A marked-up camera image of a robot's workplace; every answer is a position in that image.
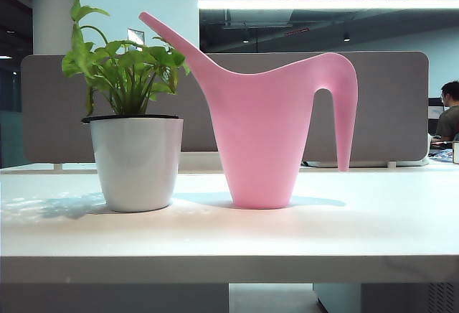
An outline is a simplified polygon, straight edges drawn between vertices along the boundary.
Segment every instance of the ceiling light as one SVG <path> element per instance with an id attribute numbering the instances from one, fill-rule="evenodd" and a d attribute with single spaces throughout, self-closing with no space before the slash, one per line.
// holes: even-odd
<path id="1" fill-rule="evenodd" d="M 200 9 L 459 9 L 459 0 L 199 0 Z"/>
<path id="2" fill-rule="evenodd" d="M 247 25 L 245 24 L 245 22 L 244 22 L 244 26 L 245 26 L 245 29 L 244 29 L 244 34 L 242 35 L 242 42 L 244 44 L 248 44 L 250 42 L 250 33 L 249 33 L 249 29 L 247 28 Z"/>

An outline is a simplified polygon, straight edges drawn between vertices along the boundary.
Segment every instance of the white pillar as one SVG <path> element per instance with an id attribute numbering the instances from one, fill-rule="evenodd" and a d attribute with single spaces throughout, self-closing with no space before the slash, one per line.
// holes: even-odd
<path id="1" fill-rule="evenodd" d="M 73 0 L 33 0 L 34 54 L 64 55 L 70 49 Z"/>

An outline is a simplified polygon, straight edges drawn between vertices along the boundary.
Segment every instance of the white desk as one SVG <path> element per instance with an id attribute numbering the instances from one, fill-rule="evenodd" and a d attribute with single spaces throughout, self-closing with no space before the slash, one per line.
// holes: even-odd
<path id="1" fill-rule="evenodd" d="M 127 214 L 96 174 L 3 174 L 1 280 L 458 282 L 458 183 L 454 164 L 307 169 L 289 207 L 241 210 L 223 174 L 180 174 L 172 205 Z"/>

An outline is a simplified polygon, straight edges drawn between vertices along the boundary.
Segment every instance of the pink watering can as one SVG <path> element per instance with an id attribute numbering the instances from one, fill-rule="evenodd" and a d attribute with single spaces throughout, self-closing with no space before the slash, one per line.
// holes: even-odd
<path id="1" fill-rule="evenodd" d="M 148 13 L 145 22 L 186 56 L 209 106 L 215 139 L 233 203 L 250 209 L 285 207 L 301 164 L 314 94 L 333 96 L 336 153 L 349 169 L 357 106 L 354 66 L 325 53 L 257 74 L 220 67 Z"/>

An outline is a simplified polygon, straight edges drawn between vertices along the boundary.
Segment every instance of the man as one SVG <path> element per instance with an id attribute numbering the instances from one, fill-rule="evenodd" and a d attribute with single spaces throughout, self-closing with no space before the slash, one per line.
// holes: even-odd
<path id="1" fill-rule="evenodd" d="M 459 82 L 446 83 L 442 87 L 441 98 L 443 105 L 449 109 L 440 114 L 435 132 L 437 136 L 432 142 L 452 141 L 459 134 Z"/>

